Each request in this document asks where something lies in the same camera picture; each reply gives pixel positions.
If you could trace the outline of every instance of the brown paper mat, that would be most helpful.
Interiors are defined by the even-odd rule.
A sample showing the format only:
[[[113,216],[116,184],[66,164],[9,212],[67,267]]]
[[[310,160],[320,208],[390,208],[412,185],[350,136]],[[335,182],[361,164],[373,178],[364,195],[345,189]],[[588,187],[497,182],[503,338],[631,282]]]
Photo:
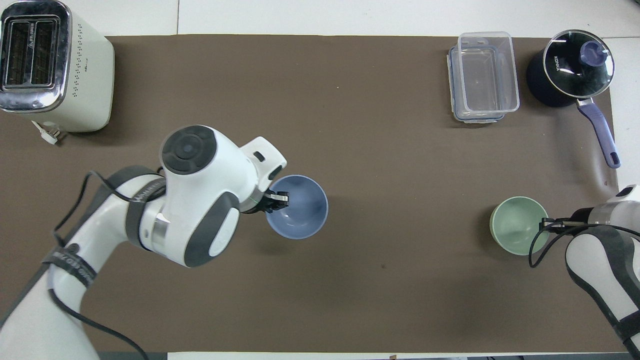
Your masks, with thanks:
[[[264,215],[243,215],[227,250],[195,269],[117,248],[82,311],[143,348],[624,351],[570,280],[566,241],[532,270],[489,233],[492,209],[510,196],[565,217],[616,192],[589,122],[573,106],[544,107],[526,87],[526,64],[545,39],[514,39],[520,109],[488,126],[452,117],[445,55],[455,38],[110,41],[116,90],[102,131],[57,148],[0,113],[0,310],[53,245],[49,231],[87,170],[155,168],[168,134],[206,124],[238,145],[259,135],[275,144],[289,161],[282,175],[323,186],[329,218],[294,241]],[[596,101],[610,119],[608,93]],[[88,332],[99,350],[129,350]]]

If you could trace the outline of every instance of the pot handle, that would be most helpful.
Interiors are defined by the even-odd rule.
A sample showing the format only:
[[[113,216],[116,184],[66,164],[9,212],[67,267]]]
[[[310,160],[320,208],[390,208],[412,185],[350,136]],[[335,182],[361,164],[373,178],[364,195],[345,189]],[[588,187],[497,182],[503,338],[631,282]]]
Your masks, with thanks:
[[[600,108],[589,99],[578,100],[578,110],[591,122],[593,129],[596,131],[602,154],[610,168],[619,168],[621,165],[616,144],[613,142],[607,119],[602,115]]]

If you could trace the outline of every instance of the clear plastic box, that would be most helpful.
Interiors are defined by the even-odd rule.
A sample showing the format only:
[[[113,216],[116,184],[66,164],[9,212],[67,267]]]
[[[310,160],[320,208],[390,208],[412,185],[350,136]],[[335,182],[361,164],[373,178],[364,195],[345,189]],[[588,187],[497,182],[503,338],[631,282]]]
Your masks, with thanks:
[[[447,55],[451,111],[466,123],[495,122],[520,107],[511,35],[464,33]]]

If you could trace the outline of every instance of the saucepan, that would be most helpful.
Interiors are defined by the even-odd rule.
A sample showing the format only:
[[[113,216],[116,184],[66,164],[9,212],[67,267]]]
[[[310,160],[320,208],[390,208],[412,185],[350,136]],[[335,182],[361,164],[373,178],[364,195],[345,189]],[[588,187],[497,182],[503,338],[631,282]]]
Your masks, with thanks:
[[[591,122],[607,165],[619,168],[620,157],[611,130],[593,97],[611,84],[614,62],[611,50],[592,33],[566,30],[554,36],[533,56],[527,84],[533,96],[547,106],[577,104]]]

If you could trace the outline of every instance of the toaster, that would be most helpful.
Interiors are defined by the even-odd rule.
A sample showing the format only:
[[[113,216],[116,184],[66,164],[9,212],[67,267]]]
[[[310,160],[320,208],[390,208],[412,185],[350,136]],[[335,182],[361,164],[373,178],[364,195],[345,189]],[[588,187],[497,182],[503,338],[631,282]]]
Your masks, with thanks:
[[[1,20],[0,108],[57,131],[95,131],[109,122],[109,40],[55,0],[18,1]]]

